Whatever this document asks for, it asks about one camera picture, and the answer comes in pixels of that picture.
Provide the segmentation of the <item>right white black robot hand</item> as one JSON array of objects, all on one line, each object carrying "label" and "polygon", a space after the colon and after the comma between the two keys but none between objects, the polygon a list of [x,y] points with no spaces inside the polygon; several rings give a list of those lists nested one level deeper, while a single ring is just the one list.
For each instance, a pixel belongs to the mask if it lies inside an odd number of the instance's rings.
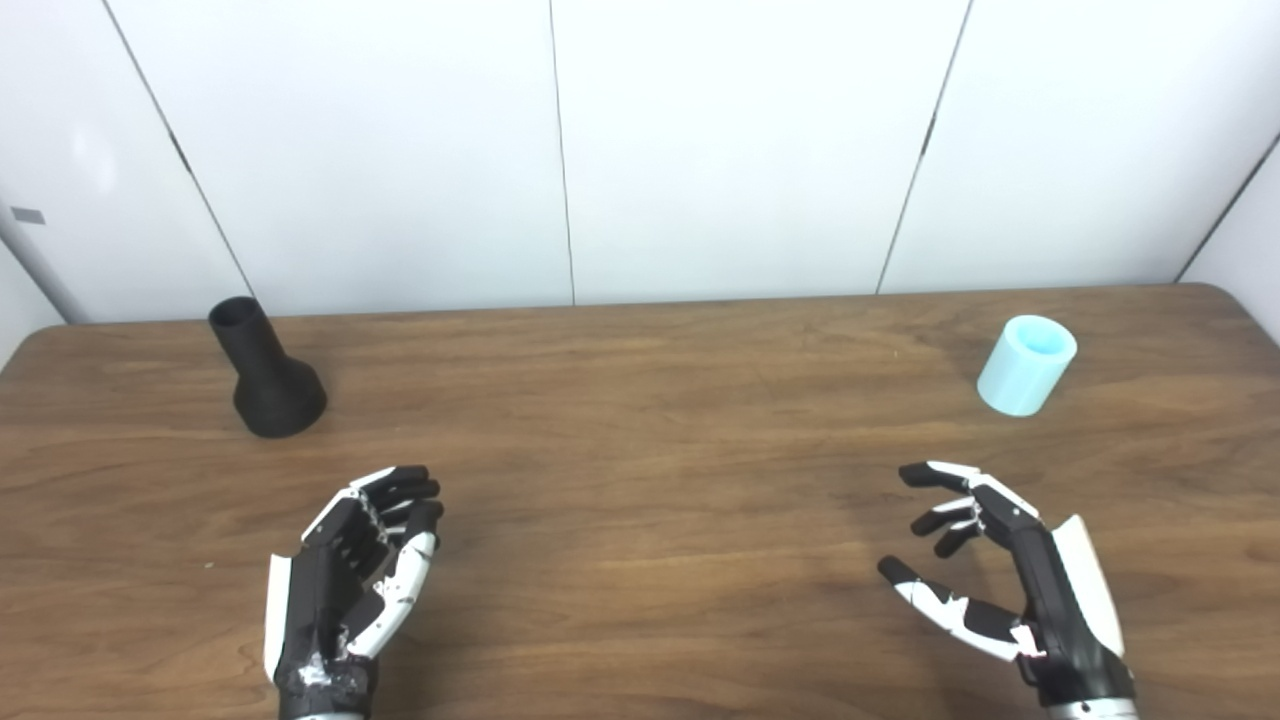
[{"label": "right white black robot hand", "polygon": [[899,477],[954,493],[915,519],[911,533],[937,533],[941,559],[991,539],[1010,553],[1025,606],[1014,612],[959,594],[890,555],[877,568],[893,589],[954,639],[1015,665],[1048,717],[1138,717],[1121,624],[1084,520],[1048,527],[1033,505],[974,466],[911,462]]}]

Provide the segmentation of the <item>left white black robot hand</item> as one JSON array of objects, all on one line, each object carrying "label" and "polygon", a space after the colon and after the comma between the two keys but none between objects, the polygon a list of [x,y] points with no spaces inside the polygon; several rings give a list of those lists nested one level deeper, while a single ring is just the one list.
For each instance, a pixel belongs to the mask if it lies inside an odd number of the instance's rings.
[{"label": "left white black robot hand", "polygon": [[440,484],[399,465],[342,487],[291,556],[269,560],[262,666],[282,719],[369,719],[380,655],[439,547]]}]

